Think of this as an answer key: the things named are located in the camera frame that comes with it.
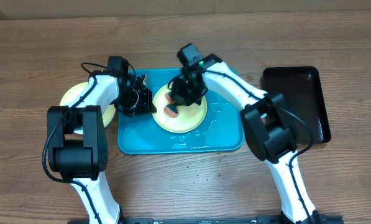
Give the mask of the orange and dark sponge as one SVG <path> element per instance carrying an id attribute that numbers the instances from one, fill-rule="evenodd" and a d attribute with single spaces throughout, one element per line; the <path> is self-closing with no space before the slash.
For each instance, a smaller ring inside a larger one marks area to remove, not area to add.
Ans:
<path id="1" fill-rule="evenodd" d="M 170 92 L 165 94 L 165 98 L 168 101 L 168 104 L 166 107 L 164 107 L 164 112 L 171 118 L 176 118 L 178 116 L 178 110 L 176 108 L 176 105 L 174 104 Z"/>

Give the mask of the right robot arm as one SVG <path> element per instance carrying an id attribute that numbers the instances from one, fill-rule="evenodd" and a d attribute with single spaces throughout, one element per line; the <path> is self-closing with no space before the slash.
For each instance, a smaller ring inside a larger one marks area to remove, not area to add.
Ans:
<path id="1" fill-rule="evenodd" d="M 272 96 L 252 86 L 217 55 L 201 55 L 193 44 L 182 47 L 176 56 L 181 73 L 168 83 L 164 112 L 176 118 L 179 106 L 200 104 L 208 91 L 223 97 L 239 110 L 249 149 L 270 169 L 282 203 L 283 223 L 320 223 L 297 160 L 301 152 L 295 123 L 305 122 L 287 110 L 283 95 Z"/>

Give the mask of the yellow-green plate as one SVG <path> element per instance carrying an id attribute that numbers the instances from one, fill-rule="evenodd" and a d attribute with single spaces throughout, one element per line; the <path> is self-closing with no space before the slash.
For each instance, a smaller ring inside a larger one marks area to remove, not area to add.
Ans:
<path id="1" fill-rule="evenodd" d="M 164 112 L 164 107 L 169 103 L 165 98 L 168 92 L 167 85 L 164 85 L 153 97 L 152 103 L 157 109 L 157 112 L 152 114 L 155 122 L 172 133 L 185 133 L 197 128 L 203 122 L 208 110 L 206 97 L 202 97 L 200 105 L 193 103 L 190 106 L 178 106 L 179 114 L 176 118 L 172 118 Z"/>
<path id="2" fill-rule="evenodd" d="M 79 83 L 71 87 L 61 98 L 60 106 L 65 106 L 70 101 L 74 100 L 88 85 L 87 82 Z M 116 114 L 116 109 L 114 105 L 109 105 L 106 111 L 103 113 L 103 123 L 106 128 L 109 123 L 113 120 L 114 115 Z"/>

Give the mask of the light blue plate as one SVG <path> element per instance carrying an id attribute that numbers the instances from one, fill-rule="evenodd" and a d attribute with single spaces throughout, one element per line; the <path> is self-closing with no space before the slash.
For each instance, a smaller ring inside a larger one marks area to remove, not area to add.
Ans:
<path id="1" fill-rule="evenodd" d="M 83 129 L 82 129 L 82 128 L 76 128 L 73 132 L 74 132 L 75 134 L 83 135 Z"/>

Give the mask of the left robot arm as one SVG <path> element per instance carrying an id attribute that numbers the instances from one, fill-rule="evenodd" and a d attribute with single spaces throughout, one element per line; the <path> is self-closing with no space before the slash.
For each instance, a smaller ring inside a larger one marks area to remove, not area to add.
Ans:
<path id="1" fill-rule="evenodd" d="M 113 105 L 129 118 L 156 112 L 147 75 L 137 75 L 121 56 L 89 73 L 85 89 L 65 106 L 47 111 L 47 139 L 42 153 L 46 176 L 70 184 L 88 212 L 88 223 L 125 223 L 109 188 L 105 170 L 108 143 L 103 113 Z"/>

